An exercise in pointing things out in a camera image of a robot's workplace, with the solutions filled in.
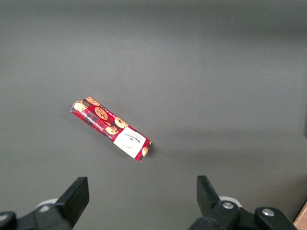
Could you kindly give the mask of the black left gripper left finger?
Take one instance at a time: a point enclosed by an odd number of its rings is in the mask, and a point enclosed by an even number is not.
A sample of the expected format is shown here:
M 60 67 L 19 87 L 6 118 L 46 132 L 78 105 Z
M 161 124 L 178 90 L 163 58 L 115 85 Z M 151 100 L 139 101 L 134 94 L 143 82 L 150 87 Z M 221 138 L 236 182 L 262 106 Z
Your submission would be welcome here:
M 88 178 L 78 177 L 54 204 L 39 205 L 17 218 L 12 211 L 0 213 L 2 230 L 71 230 L 89 202 Z

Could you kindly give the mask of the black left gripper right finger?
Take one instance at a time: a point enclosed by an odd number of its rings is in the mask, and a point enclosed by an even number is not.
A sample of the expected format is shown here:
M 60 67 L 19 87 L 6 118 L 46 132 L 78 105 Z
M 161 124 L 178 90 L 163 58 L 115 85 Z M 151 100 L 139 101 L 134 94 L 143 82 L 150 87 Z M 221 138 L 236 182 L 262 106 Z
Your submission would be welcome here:
M 197 202 L 202 214 L 190 230 L 295 230 L 292 221 L 273 207 L 258 207 L 254 213 L 229 198 L 222 200 L 207 176 L 197 176 Z

